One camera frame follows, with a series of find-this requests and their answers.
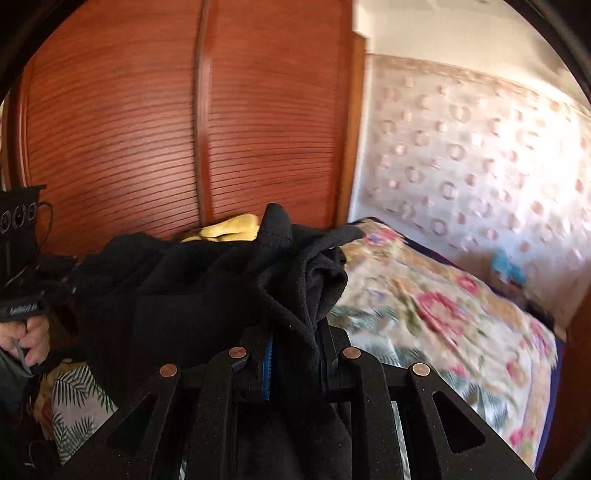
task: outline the copper screw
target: copper screw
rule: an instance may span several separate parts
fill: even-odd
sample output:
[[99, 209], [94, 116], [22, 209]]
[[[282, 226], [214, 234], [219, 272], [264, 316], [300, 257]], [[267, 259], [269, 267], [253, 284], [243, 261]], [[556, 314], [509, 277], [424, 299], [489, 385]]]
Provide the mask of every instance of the copper screw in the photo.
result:
[[413, 373], [418, 375], [419, 377], [426, 377], [431, 369], [428, 365], [425, 364], [414, 364], [413, 365]]
[[166, 364], [160, 367], [160, 375], [164, 378], [174, 377], [178, 372], [178, 368], [173, 364]]
[[246, 357], [246, 349], [243, 346], [235, 346], [230, 348], [228, 355], [235, 359], [244, 358]]
[[355, 360], [361, 356], [361, 350], [355, 348], [354, 346], [348, 346], [346, 349], [343, 350], [343, 355], [345, 358], [350, 360]]

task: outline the person's hand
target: person's hand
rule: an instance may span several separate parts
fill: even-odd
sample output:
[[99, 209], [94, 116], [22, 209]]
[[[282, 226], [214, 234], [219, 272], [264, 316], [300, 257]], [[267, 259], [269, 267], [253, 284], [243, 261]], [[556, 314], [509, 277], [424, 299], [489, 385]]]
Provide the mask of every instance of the person's hand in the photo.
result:
[[0, 323], [0, 348], [18, 359], [12, 339], [19, 340], [21, 348], [29, 349], [25, 363], [31, 367], [40, 364], [49, 354], [49, 321], [47, 317], [31, 317], [24, 322]]

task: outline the wooden door frame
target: wooden door frame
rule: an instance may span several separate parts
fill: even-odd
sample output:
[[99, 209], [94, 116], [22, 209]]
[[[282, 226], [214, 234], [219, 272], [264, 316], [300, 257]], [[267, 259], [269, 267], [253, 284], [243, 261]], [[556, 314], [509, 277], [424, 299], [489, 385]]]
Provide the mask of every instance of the wooden door frame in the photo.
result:
[[356, 32], [352, 32], [348, 123], [336, 201], [335, 225], [337, 226], [347, 222], [353, 181], [355, 179], [361, 112], [363, 108], [366, 43], [367, 38]]

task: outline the wardrobe door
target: wardrobe door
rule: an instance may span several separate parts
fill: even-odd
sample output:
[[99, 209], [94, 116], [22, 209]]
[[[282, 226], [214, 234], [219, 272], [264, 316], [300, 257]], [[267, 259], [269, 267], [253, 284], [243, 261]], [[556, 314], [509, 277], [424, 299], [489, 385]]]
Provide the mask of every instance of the wardrobe door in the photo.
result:
[[199, 223], [194, 69], [202, 0], [87, 0], [11, 92], [13, 184], [47, 184], [46, 248]]
[[294, 222], [333, 225], [351, 1], [209, 0], [204, 15], [197, 140], [205, 221], [278, 202]]

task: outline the wallpaper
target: wallpaper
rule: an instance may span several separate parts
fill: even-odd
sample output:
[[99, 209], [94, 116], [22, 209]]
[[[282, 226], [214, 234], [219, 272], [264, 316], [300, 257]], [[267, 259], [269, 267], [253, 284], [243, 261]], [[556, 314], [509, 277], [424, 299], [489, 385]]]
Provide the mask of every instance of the wallpaper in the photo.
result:
[[368, 56], [355, 218], [374, 215], [488, 280], [503, 249], [565, 326], [591, 280], [591, 118], [506, 80]]

